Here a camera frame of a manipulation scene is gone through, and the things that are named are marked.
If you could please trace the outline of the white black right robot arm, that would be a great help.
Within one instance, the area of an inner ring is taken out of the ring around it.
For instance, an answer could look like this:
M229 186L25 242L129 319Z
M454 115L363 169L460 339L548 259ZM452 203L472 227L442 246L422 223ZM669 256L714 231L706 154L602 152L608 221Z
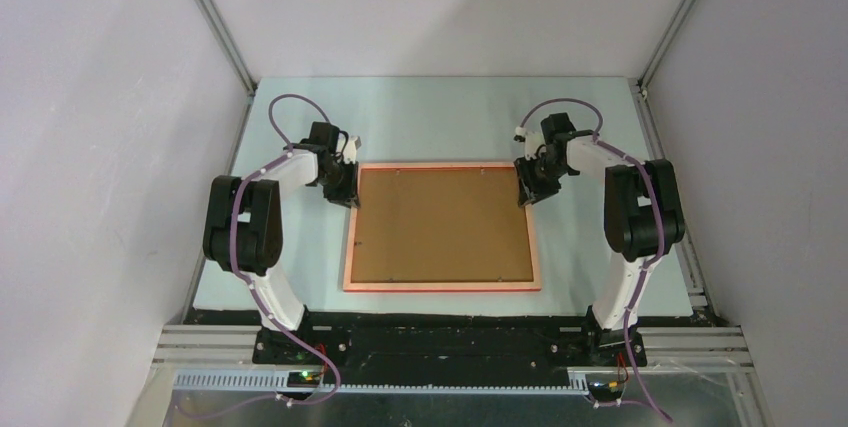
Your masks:
M648 280L685 234L674 167L665 159L639 160L598 132L577 129L565 113L545 118L538 132L519 124L514 139L524 149L514 162L519 206L554 196L564 176L591 176L603 185L612 254L605 287L587 310L581 349L591 363L606 365L632 346Z

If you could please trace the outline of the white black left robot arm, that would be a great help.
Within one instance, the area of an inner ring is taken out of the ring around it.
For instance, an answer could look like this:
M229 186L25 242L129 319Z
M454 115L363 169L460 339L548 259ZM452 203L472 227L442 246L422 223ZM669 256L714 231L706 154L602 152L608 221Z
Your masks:
M306 306L278 266L284 247L282 201L304 187L346 208L360 206L361 139L328 122L312 124L309 136L244 177L213 179L204 225L204 257L244 282L262 326L282 332L277 349L292 363L316 350L315 335L300 326Z

